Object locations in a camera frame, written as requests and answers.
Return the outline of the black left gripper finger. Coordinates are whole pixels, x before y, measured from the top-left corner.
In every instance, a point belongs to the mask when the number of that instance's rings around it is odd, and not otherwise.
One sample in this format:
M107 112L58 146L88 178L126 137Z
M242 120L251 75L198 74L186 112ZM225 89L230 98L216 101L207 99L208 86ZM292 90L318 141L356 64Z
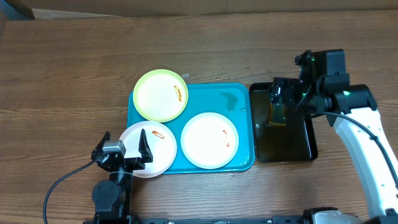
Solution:
M105 144L106 141L110 140L110 132L107 131L105 132L102 140L97 144L97 146L93 149L93 151L91 152L92 156L97 156L98 154L103 152L103 146Z
M143 163L153 162L153 155L147 141L146 131L144 129L141 129L138 151L141 154L141 161Z

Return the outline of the pink-white plate with stain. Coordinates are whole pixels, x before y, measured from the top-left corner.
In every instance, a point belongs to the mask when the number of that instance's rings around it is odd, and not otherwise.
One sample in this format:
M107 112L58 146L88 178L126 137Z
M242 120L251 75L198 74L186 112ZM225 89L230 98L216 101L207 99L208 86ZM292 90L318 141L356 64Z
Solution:
M151 178L163 174L172 165L177 155L177 142L174 134L165 125L155 121L141 121L127 128L119 138L126 148L125 158L141 155L138 147L142 130L146 132L153 162L146 163L144 170L135 170L133 175Z

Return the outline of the yellow-green plate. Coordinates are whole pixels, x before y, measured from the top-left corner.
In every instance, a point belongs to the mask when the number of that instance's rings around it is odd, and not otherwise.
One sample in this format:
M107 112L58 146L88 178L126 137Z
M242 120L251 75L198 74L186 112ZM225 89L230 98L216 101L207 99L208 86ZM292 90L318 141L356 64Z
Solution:
M164 123L182 114L188 103L188 87L177 73L156 69L138 79L132 93L137 112L149 121Z

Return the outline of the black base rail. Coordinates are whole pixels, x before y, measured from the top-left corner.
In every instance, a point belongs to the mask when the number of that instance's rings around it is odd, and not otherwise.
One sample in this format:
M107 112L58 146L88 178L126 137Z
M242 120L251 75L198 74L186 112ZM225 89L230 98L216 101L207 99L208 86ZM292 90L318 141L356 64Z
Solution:
M169 220L167 218L135 218L133 221L125 220L92 220L83 221L83 224L98 224L98 223L136 223L136 224L310 224L315 221L310 221L308 218L300 215L276 215L271 218L232 218L232 219L183 219L183 220Z

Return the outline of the black water basin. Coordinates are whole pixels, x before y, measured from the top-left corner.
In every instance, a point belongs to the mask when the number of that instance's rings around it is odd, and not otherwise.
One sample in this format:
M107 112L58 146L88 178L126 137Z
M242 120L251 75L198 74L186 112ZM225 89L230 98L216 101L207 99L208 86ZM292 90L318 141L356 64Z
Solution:
M312 120L285 111L285 124L271 124L270 83L249 87L256 156L261 162L312 161L318 157Z

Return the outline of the cardboard board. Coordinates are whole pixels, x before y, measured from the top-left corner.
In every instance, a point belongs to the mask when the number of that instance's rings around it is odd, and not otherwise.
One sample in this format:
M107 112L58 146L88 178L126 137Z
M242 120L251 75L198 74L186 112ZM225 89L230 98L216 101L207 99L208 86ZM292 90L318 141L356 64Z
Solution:
M31 9L110 16L179 16L397 9L397 0L26 0Z

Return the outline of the yellow green sponge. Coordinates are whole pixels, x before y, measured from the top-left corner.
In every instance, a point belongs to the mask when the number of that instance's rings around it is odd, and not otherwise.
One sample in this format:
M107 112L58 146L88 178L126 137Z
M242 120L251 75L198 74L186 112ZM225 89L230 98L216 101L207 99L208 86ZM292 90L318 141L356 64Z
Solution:
M269 125L285 126L285 106L282 103L271 104L269 108Z

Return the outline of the white plate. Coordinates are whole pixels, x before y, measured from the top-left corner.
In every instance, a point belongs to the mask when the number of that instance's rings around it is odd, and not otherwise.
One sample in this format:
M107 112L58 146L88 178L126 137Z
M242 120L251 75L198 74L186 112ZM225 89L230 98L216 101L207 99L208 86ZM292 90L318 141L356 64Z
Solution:
M180 145L184 156L202 169L218 169L232 161L239 147L235 125L213 112L201 113L184 126Z

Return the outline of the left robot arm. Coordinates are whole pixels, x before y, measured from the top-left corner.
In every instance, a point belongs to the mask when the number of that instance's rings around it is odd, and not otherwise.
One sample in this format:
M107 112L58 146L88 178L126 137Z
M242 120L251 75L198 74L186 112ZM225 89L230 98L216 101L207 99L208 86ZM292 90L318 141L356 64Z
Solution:
M107 132L91 153L98 167L109 172L109 179L98 182L92 191L95 204L93 223L140 223L130 214L133 172L143 170L153 161L146 132L141 130L136 149L138 157L125 158L126 148L121 140L110 141Z

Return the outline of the teal plastic tray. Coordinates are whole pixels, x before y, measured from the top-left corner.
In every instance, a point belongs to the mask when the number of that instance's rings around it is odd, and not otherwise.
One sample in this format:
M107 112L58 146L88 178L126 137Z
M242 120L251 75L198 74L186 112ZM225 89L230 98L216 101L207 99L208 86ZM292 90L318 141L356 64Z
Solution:
M183 112L164 123L177 140L177 153L166 174L196 174L242 172L255 161L255 146L248 89L240 83L188 84L188 100ZM238 149L226 165L203 169L192 164L184 155L180 144L182 130L189 119L201 113L218 113L228 118L238 132Z

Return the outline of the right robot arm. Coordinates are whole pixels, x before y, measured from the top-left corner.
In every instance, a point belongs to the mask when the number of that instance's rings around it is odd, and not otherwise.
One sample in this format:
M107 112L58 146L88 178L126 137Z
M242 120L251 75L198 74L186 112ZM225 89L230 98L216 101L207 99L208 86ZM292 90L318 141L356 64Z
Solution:
M342 49L295 56L298 78L277 77L269 90L269 124L284 125L287 109L307 117L326 116L346 146L359 176L367 223L397 223L397 158L382 127L370 89L351 85Z

